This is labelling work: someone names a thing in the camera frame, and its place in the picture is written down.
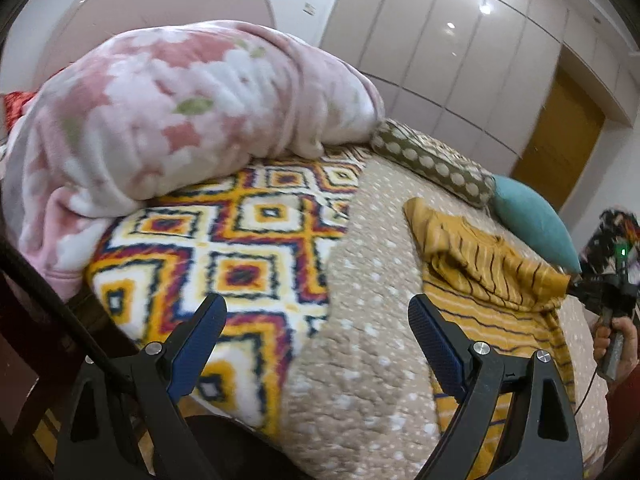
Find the green leaf print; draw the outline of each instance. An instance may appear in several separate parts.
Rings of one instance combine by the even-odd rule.
[[[67,117],[62,119],[62,129],[66,133],[66,142],[69,147],[76,151],[80,145],[82,135],[82,125],[77,117]]]
[[[174,114],[202,115],[213,108],[213,101],[206,97],[192,97],[175,107]]]
[[[267,50],[263,46],[259,46],[251,52],[251,57],[255,59],[257,57],[264,57],[265,54],[267,54]]]

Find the screw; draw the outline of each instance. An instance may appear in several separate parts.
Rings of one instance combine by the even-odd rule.
[[[480,355],[487,355],[491,351],[491,347],[484,341],[474,343],[474,352]]]
[[[153,343],[149,343],[147,346],[145,346],[145,352],[148,355],[159,354],[161,350],[162,350],[162,343],[159,343],[157,341],[154,341]]]
[[[548,363],[549,361],[551,361],[551,354],[546,350],[538,350],[536,352],[536,357],[543,363]]]

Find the door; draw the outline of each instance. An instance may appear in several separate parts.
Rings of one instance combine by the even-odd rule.
[[[580,177],[604,119],[578,83],[558,68],[536,129],[511,177],[535,189],[558,211]]]

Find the human hand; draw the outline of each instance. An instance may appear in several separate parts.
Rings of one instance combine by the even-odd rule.
[[[616,381],[609,385],[609,390],[615,389],[622,384],[629,374],[638,366],[638,330],[633,321],[629,317],[615,317],[611,320],[611,326],[615,330],[620,330],[625,336],[625,342],[622,346],[622,354],[620,362],[616,370]],[[611,329],[600,325],[596,325],[596,331],[593,338],[593,358],[600,361],[607,352],[611,340]]]

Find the quilted mattress cover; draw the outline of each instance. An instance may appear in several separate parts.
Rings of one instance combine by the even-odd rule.
[[[439,440],[430,369],[406,318],[422,288],[402,212],[414,196],[540,260],[485,211],[374,155],[351,201],[348,232],[329,257],[328,320],[291,365],[282,392],[280,443],[315,478],[413,479]],[[595,367],[590,331],[570,296],[559,319],[580,401]],[[586,469],[606,448],[606,391],[596,378],[577,415]]]

